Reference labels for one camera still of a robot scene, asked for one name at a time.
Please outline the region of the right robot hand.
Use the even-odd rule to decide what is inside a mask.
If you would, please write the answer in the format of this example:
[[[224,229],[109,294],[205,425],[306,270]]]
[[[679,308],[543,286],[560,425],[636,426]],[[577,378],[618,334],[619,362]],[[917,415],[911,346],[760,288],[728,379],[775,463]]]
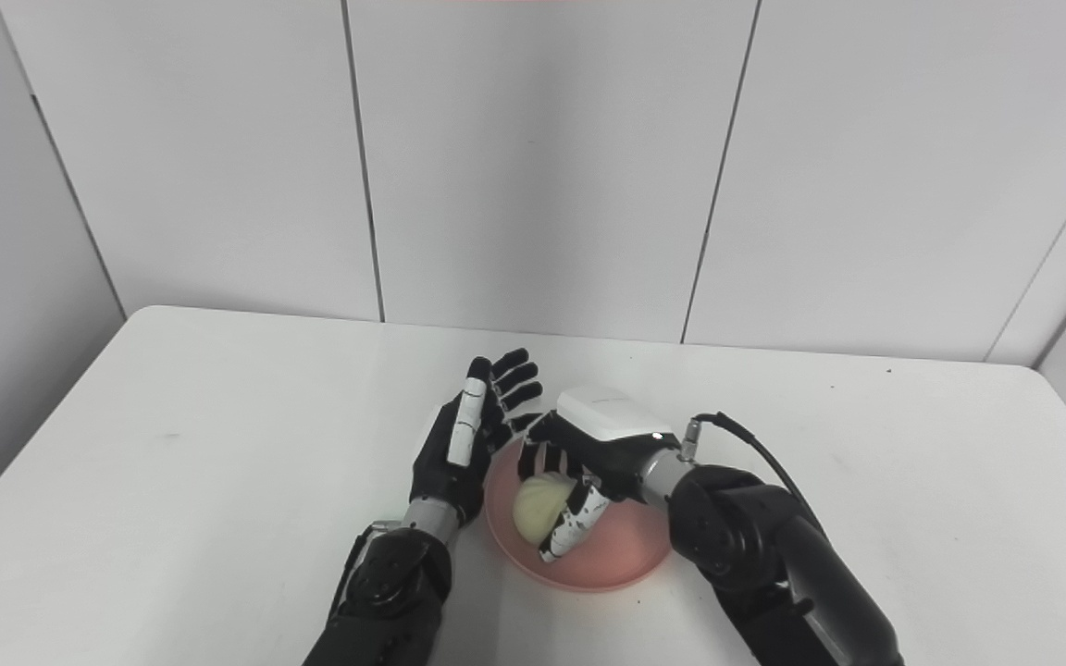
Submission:
[[[539,561],[588,540],[614,503],[667,509],[694,468],[672,427],[618,389],[576,387],[526,431],[512,516]]]

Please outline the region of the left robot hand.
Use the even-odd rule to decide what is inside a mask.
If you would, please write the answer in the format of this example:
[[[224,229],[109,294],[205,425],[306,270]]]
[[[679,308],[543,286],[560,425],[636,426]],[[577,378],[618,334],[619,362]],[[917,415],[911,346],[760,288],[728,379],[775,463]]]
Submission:
[[[542,393],[539,367],[524,347],[496,360],[473,359],[411,462],[411,505],[433,502],[445,506],[456,527],[473,523],[485,501],[491,456],[542,418],[529,408]]]

